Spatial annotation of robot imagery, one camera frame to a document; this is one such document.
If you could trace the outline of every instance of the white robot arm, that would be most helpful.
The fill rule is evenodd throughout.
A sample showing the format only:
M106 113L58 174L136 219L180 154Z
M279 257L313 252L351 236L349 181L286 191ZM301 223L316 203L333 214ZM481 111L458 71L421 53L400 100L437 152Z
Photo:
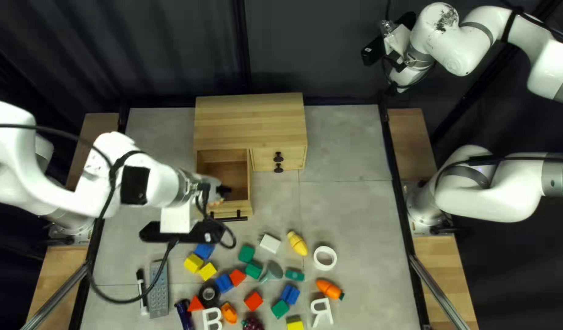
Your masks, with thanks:
M534 213L542 196L563 197L563 153L514 153L505 161L483 160L490 155L479 146L457 149L420 191L408 197L411 219L435 226L446 212L517 222Z
M400 55L398 62L406 64L400 72L391 70L389 78L399 86L412 85L434 61L454 75L466 76L493 43L503 39L506 26L509 34L505 41L522 49L532 66L528 89L563 103L563 43L545 28L513 16L512 10L495 6L474 9L460 24L457 11L448 4L436 2L425 7L411 32L401 25L385 37L386 51L395 50Z
M29 112L0 101L2 124L36 123ZM81 231L100 215L111 193L111 168L107 161L116 167L116 189L104 217L116 214L120 204L158 207L162 210L160 233L187 234L195 224L195 207L191 205L196 198L204 202L206 191L207 204L222 200L219 180L162 164L119 132L102 134L94 146L107 159L95 150L90 151L76 190L69 191L43 174L53 153L47 140L36 135L35 130L0 128L0 202L37 215L49 215L69 234ZM203 241L214 243L219 238L206 236Z

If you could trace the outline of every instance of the wooden drawer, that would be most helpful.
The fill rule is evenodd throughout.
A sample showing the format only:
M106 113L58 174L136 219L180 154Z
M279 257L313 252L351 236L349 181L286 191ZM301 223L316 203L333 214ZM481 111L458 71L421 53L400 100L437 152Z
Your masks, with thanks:
M251 207L251 164L248 149L199 150L196 154L196 172L218 178L232 192L218 206L208 207L215 218L253 215Z
M295 147L273 147L273 148L253 148L251 157L256 171L272 171L275 169L277 161L273 158L280 152L283 161L280 161L281 168L284 170L299 170L304 168L306 155L305 146Z

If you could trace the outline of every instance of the drawer handle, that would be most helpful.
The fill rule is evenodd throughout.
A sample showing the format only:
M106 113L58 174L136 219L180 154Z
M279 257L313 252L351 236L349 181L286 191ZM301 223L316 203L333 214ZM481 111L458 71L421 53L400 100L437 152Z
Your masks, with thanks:
M281 152L276 152L277 156L273 158L273 161L276 163L281 163L283 161L283 157L281 156Z
M275 172L275 173L281 173L281 172L283 172L283 169L281 168L281 164L280 164L280 163L277 163L276 166L277 166L277 169L274 169L273 172Z

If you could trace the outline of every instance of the remote control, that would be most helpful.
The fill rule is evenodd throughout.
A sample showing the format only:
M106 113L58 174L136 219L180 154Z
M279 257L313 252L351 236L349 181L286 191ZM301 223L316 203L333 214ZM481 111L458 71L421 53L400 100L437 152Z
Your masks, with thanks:
M149 266L151 273L150 281L155 279L157 271L161 265L161 260L153 261ZM153 290L149 292L149 317L158 318L169 314L169 293L168 293L168 264L166 263L161 271L159 279Z

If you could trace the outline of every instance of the blue block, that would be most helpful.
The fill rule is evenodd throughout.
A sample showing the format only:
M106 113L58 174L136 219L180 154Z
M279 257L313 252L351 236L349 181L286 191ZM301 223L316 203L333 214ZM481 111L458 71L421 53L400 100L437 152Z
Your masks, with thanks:
M219 278L216 279L216 285L221 294L225 294L230 291L230 289L234 288L233 282L230 281L228 274L220 275Z
M214 252L215 248L215 244L198 244L196 250L194 250L194 253L198 257L202 258L202 260L208 260L210 259L210 256L212 255L212 252Z
M290 305L295 305L295 302L298 301L298 297L300 296L300 290L292 287L291 285L286 285L281 293L280 299L285 301Z

